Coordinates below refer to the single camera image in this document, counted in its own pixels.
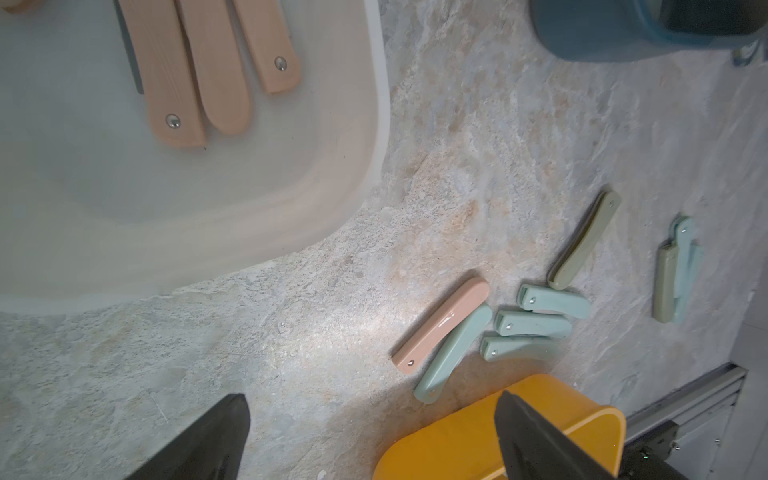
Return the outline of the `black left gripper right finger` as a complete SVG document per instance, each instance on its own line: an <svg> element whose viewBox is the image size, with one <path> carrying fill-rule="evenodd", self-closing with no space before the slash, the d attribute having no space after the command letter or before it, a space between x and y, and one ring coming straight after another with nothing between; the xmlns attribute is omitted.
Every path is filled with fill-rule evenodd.
<svg viewBox="0 0 768 480"><path fill-rule="evenodd" d="M503 392L494 425L510 479L610 479L593 460L521 397Z"/></svg>

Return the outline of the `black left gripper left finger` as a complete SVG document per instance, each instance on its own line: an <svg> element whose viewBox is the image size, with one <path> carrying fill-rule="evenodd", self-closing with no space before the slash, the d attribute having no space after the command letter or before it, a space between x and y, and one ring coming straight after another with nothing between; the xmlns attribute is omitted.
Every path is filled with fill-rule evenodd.
<svg viewBox="0 0 768 480"><path fill-rule="evenodd" d="M235 479L250 420L246 397L228 394L129 477Z"/></svg>

